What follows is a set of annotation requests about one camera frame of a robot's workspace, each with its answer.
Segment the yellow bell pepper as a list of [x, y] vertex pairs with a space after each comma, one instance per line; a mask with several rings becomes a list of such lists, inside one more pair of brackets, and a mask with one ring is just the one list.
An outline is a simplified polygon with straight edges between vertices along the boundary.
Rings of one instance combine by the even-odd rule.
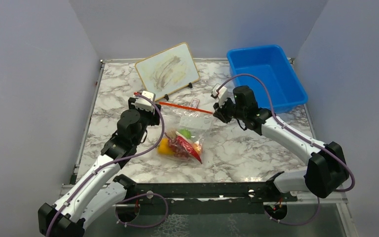
[[174, 155], [174, 151], [171, 149], [168, 142], [169, 142], [168, 138], [162, 138], [162, 140], [160, 141], [157, 147], [157, 152], [159, 154], [166, 155], [166, 156]]

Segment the clear zip bag orange zipper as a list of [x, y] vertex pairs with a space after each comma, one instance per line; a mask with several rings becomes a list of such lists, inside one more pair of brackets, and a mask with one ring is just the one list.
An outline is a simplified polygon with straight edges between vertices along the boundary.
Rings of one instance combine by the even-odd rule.
[[213, 123], [210, 111], [160, 102], [164, 132], [157, 152], [181, 162], [203, 163], [203, 144]]

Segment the green lime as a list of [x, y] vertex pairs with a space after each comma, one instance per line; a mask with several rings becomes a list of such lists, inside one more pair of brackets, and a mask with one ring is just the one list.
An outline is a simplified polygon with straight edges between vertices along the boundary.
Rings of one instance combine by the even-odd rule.
[[179, 133], [180, 133], [182, 136], [184, 136], [185, 138], [187, 138], [187, 139], [191, 139], [191, 137], [192, 137], [191, 132], [190, 132], [188, 129], [185, 129], [185, 128], [180, 129], [180, 130], [179, 130]]

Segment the red chili pepper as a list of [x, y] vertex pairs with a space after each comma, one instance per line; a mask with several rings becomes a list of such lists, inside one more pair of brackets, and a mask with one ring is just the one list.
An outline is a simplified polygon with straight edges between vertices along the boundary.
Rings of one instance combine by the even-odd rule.
[[199, 155], [193, 148], [194, 142], [188, 140], [187, 138], [182, 136], [180, 133], [177, 133], [176, 140], [181, 146], [183, 146], [189, 152], [192, 158], [196, 159], [200, 164], [203, 164], [201, 155]]

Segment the red grape bunch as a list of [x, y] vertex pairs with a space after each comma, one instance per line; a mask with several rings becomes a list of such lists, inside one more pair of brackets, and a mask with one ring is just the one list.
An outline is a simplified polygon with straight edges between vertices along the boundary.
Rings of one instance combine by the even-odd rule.
[[172, 151], [172, 155], [175, 158], [181, 160], [189, 160], [191, 158], [189, 152], [177, 142], [176, 138], [167, 137], [167, 147]]

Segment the peach fruit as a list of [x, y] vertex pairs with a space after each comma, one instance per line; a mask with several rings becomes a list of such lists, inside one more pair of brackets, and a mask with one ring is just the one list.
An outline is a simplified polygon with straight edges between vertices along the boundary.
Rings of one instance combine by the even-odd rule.
[[199, 155], [201, 155], [201, 153], [202, 153], [202, 145], [197, 144], [197, 143], [193, 143], [193, 148], [195, 149], [195, 151], [196, 151]]

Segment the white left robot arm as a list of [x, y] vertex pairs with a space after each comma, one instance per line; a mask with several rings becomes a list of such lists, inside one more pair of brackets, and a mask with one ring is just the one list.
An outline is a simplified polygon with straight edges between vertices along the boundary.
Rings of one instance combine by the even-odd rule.
[[135, 183], [126, 178], [106, 188], [106, 182], [127, 162], [158, 146], [160, 141], [138, 153], [148, 126], [162, 125], [161, 105], [137, 94], [129, 98], [129, 108], [121, 114], [117, 130], [105, 143], [101, 154], [88, 172], [53, 205], [44, 203], [38, 210], [39, 231], [46, 237], [81, 237], [86, 229], [117, 202], [135, 198]]

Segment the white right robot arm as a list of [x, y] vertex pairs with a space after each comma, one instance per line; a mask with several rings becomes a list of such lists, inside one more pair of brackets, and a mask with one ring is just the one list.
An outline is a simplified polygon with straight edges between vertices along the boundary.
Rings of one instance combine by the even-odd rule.
[[231, 99], [227, 88], [217, 84], [211, 96], [217, 100], [213, 106], [214, 117], [224, 123], [232, 119], [243, 123], [243, 130], [254, 131], [277, 142], [307, 165], [306, 170], [279, 172], [269, 178], [265, 187], [269, 200], [277, 201], [285, 193], [297, 191], [326, 198], [350, 177], [338, 143], [314, 140], [283, 122], [271, 110], [260, 108], [248, 86], [236, 87]]

